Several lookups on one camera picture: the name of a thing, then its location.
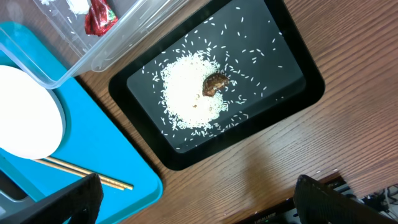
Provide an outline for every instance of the tray rim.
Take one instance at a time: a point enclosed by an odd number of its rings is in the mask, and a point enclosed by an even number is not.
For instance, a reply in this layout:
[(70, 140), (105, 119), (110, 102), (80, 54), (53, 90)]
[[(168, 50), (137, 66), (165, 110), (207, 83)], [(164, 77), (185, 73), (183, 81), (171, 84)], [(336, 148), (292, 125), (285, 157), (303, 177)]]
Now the tray rim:
[(325, 92), (325, 82), (294, 24), (285, 3), (283, 0), (264, 0), (279, 30), (283, 33), (290, 51), (293, 53), (303, 72), (306, 82), (304, 90), (251, 119), (242, 122), (238, 127), (231, 128), (223, 134), (217, 135), (217, 137), (208, 140), (194, 149), (184, 153), (175, 151), (166, 138), (160, 133), (154, 122), (149, 118), (143, 107), (138, 103), (135, 96), (129, 92), (127, 79), (131, 74), (136, 73), (145, 64), (170, 47), (176, 40), (182, 38), (188, 31), (194, 29), (230, 1), (232, 0), (210, 1), (174, 30), (166, 34), (149, 50), (136, 58), (135, 61), (122, 69), (109, 82), (109, 94), (113, 100), (122, 109), (123, 113), (138, 130), (146, 143), (148, 143), (149, 147), (155, 152), (163, 165), (169, 169), (183, 170), (210, 157), (240, 140), (315, 104)]

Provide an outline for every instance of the white plate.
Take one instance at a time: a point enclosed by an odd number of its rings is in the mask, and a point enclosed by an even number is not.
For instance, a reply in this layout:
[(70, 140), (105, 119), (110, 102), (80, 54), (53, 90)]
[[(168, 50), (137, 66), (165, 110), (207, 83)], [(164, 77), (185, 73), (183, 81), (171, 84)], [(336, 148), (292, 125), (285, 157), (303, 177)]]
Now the white plate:
[(17, 68), (0, 65), (0, 148), (41, 159), (59, 147), (65, 115), (55, 93)]

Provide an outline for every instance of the clear plastic container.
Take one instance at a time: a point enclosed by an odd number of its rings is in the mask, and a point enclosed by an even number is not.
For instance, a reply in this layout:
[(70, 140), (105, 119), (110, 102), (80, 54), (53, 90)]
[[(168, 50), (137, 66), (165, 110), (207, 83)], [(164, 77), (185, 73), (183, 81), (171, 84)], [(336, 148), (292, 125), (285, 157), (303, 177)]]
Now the clear plastic container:
[(97, 37), (85, 33), (85, 15), (72, 13), (66, 0), (55, 0), (49, 2), (49, 5), (42, 4), (41, 0), (34, 0), (80, 59), (62, 77), (54, 77), (43, 71), (28, 72), (28, 74), (43, 87), (54, 89), (70, 77), (90, 70), (102, 72), (188, 1), (108, 0), (119, 21), (104, 36)]

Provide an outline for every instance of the black tray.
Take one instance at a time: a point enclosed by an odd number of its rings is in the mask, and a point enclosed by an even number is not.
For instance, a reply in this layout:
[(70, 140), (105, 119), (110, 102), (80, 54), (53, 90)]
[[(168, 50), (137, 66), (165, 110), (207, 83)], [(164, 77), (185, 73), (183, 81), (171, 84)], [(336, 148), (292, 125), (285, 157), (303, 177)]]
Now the black tray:
[[(109, 92), (112, 98), (169, 169), (184, 169), (316, 103), (322, 97), (325, 91), (324, 81), (285, 4), (282, 0), (265, 0), (263, 4), (260, 0), (211, 1), (110, 81)], [(204, 21), (208, 21), (212, 15), (214, 19), (205, 24)], [(223, 24), (227, 23), (232, 25), (224, 30)], [(221, 29), (225, 31), (224, 36), (220, 34)], [(233, 32), (234, 30), (240, 30), (240, 35)], [(228, 53), (232, 56), (229, 58), (231, 64), (234, 63), (234, 59), (238, 59), (241, 63), (236, 66), (244, 65), (242, 67), (246, 70), (245, 73), (249, 72), (255, 79), (250, 82), (251, 78), (245, 79), (239, 77), (239, 74), (231, 73), (231, 79), (238, 81), (236, 89), (239, 91), (231, 93), (234, 87), (229, 85), (230, 91), (223, 90), (223, 95), (236, 99), (238, 95), (245, 94), (248, 102), (242, 105), (231, 104), (230, 110), (221, 112), (220, 118), (212, 123), (217, 122), (224, 129), (225, 124), (229, 124), (229, 120), (236, 114), (240, 117), (242, 114), (248, 114), (250, 117), (235, 121), (239, 124), (223, 133), (215, 131), (216, 137), (207, 136), (184, 141), (191, 136), (193, 130), (171, 132), (170, 125), (163, 126), (160, 116), (164, 115), (164, 108), (158, 105), (162, 80), (158, 83), (153, 82), (151, 73), (158, 68), (158, 71), (161, 70), (159, 63), (165, 58), (181, 56), (181, 52), (178, 54), (172, 49), (180, 48), (187, 52), (188, 49), (195, 52), (194, 48), (205, 50), (210, 41), (218, 44), (212, 50), (216, 57), (223, 56), (218, 60), (221, 68), (224, 68), (226, 63), (226, 56), (222, 55), (226, 49), (222, 49), (221, 46), (227, 45)], [(247, 46), (258, 43), (262, 50), (257, 51), (251, 47), (247, 48), (245, 53), (241, 53), (242, 49), (245, 49), (244, 43), (248, 43)], [(252, 63), (250, 54), (258, 58), (257, 63)]]

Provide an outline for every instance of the brown food piece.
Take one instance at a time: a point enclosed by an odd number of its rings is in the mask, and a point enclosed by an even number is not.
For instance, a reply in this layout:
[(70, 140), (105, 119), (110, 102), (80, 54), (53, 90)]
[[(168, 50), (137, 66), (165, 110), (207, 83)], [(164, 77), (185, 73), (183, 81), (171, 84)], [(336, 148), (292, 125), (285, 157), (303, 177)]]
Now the brown food piece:
[(203, 82), (203, 96), (214, 96), (217, 90), (226, 87), (229, 79), (220, 73), (214, 73)]

